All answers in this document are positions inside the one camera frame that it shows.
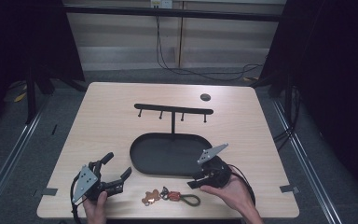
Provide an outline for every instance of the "cable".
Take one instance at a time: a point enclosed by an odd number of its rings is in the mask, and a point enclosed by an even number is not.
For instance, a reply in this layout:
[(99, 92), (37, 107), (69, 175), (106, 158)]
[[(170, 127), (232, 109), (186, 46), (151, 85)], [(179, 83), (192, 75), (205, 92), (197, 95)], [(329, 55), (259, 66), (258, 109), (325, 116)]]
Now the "cable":
[(75, 202), (72, 202), (72, 199), (74, 198), (74, 187), (75, 187), (75, 182), (78, 180), (80, 176), (80, 173), (75, 176), (74, 178), (74, 181), (72, 182), (72, 185), (71, 185), (71, 191), (70, 191), (70, 197), (71, 197), (71, 204), (72, 204), (72, 214), (74, 215), (74, 221), (76, 224), (81, 224), (81, 221), (80, 221), (80, 218), (77, 214), (77, 208), (79, 205), (81, 205), (83, 202), (81, 202), (80, 204), (75, 204)]
[(278, 147), (278, 149), (277, 149), (278, 151), (280, 151), (283, 148), (283, 146), (287, 143), (287, 141), (292, 137), (292, 134), (296, 128), (298, 114), (299, 114), (299, 110), (300, 110), (301, 99), (300, 99), (300, 95), (298, 93), (298, 89), (296, 88), (296, 86), (294, 86), (294, 89), (295, 89), (295, 97), (293, 99), (293, 104), (296, 107), (295, 118), (293, 120), (290, 120), (290, 123), (291, 123), (290, 127), (288, 127), (285, 131), (283, 131), (282, 133), (280, 133), (274, 137), (274, 142), (277, 143), (277, 142), (281, 141), (286, 136), (283, 143)]
[[(196, 76), (200, 76), (200, 77), (205, 77), (211, 80), (215, 80), (215, 81), (233, 81), (233, 80), (237, 80), (243, 77), (244, 73), (246, 72), (250, 72), (254, 69), (256, 69), (257, 67), (260, 66), (264, 66), (263, 63), (258, 64), (258, 63), (250, 63), (250, 64), (246, 64), (242, 70), (240, 72), (225, 72), (225, 73), (196, 73), (187, 69), (183, 69), (183, 68), (170, 68), (164, 60), (164, 57), (162, 55), (162, 46), (161, 46), (161, 38), (160, 38), (160, 34), (159, 34), (159, 16), (156, 16), (156, 23), (157, 23), (157, 46), (156, 46), (156, 52), (157, 52), (157, 62), (158, 65), (163, 68), (166, 69), (172, 73), (175, 73), (176, 75), (180, 75), (180, 76), (188, 76), (188, 75), (196, 75)], [(237, 75), (234, 78), (215, 78), (215, 77), (208, 77), (207, 75)]]
[[(324, 8), (324, 4), (325, 4), (326, 0), (323, 0), (321, 6), (319, 7), (318, 11), (317, 11), (317, 14), (316, 16), (314, 17), (313, 19), (313, 22), (312, 22), (312, 26), (310, 28), (310, 34), (308, 35), (307, 39), (306, 39), (306, 43), (305, 43), (305, 47), (303, 48), (302, 50), (302, 53), (301, 53), (301, 56), (300, 58), (301, 59), (304, 59), (305, 57), (305, 54), (307, 52), (307, 48), (309, 47), (310, 45), (310, 40), (311, 40), (311, 36), (313, 35), (313, 31), (315, 30), (315, 27), (316, 27), (316, 21), (319, 19), (321, 13), (322, 13), (322, 8)], [(287, 132), (288, 130), (290, 130), (291, 132), (287, 135), (287, 138), (285, 139), (285, 141), (283, 142), (283, 144), (278, 147), (278, 151), (280, 151), (282, 149), (282, 147), (284, 146), (284, 144), (289, 140), (289, 138), (292, 136), (294, 130), (295, 130), (295, 127), (296, 127), (296, 122), (297, 122), (297, 118), (298, 118), (298, 111), (299, 111), (299, 108), (300, 108), (300, 100), (299, 100), (299, 97), (298, 97), (298, 100), (296, 100), (297, 98), (297, 95), (298, 95), (298, 90), (296, 89), (296, 96), (295, 96), (295, 106), (296, 106), (296, 115), (295, 115), (295, 120), (293, 122), (290, 122), (292, 125), (291, 127), (289, 127), (285, 132)]]
[(245, 175), (243, 174), (243, 172), (235, 165), (228, 164), (228, 166), (233, 167), (238, 172), (240, 172), (241, 175), (238, 175), (237, 173), (234, 173), (233, 171), (231, 171), (231, 174), (238, 177), (242, 181), (242, 183), (246, 186), (246, 188), (249, 191), (249, 194), (251, 195), (252, 201), (255, 205), (255, 193), (253, 192), (253, 189), (252, 189), (251, 185), (249, 184), (248, 180), (246, 179)]

